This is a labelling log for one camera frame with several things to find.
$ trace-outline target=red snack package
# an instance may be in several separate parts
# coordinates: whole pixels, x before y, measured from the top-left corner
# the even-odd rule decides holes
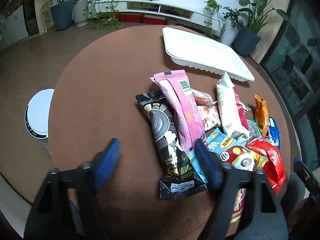
[[[277,193],[285,180],[284,167],[279,149],[268,142],[266,136],[252,141],[246,147],[259,155],[268,157],[268,161],[263,166],[263,169],[266,172],[273,191]]]

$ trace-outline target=barcode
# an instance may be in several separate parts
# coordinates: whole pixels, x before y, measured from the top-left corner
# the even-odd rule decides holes
[[[181,79],[181,80],[177,80],[183,93],[185,94],[185,96],[191,95],[192,91],[191,91],[191,87],[189,85],[188,80],[186,79]]]

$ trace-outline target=yellow snack package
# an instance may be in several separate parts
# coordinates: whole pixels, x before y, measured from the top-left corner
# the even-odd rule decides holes
[[[258,95],[254,95],[256,100],[256,111],[254,113],[254,118],[258,122],[258,127],[266,136],[269,128],[269,113],[267,108],[267,101],[263,100]]]

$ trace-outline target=wooden floor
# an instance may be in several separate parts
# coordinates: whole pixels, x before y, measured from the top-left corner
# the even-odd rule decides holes
[[[125,23],[121,28],[140,24]],[[26,200],[33,202],[48,169],[53,167],[50,154],[41,142],[26,130],[24,114],[29,100],[37,92],[54,88],[62,71],[83,48],[115,30],[90,30],[87,26],[55,32],[49,30],[0,51],[0,173]],[[281,98],[261,66],[246,58]],[[290,117],[292,158],[299,156]]]

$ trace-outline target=round table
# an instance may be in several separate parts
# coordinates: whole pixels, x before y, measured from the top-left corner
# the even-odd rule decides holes
[[[55,167],[74,169],[102,151],[111,138],[121,141],[121,157],[113,176],[97,195],[112,239],[197,239],[215,202],[208,192],[179,200],[159,198],[163,169],[151,127],[135,95],[158,90],[149,77],[162,71],[185,69],[191,87],[213,98],[219,79],[214,73],[172,62],[164,49],[162,28],[131,27],[91,43],[62,73],[52,98],[49,142]],[[269,115],[280,130],[281,156],[288,176],[290,144],[284,114],[266,82],[244,62],[255,82],[232,81],[245,105],[254,109],[254,94],[268,102]]]

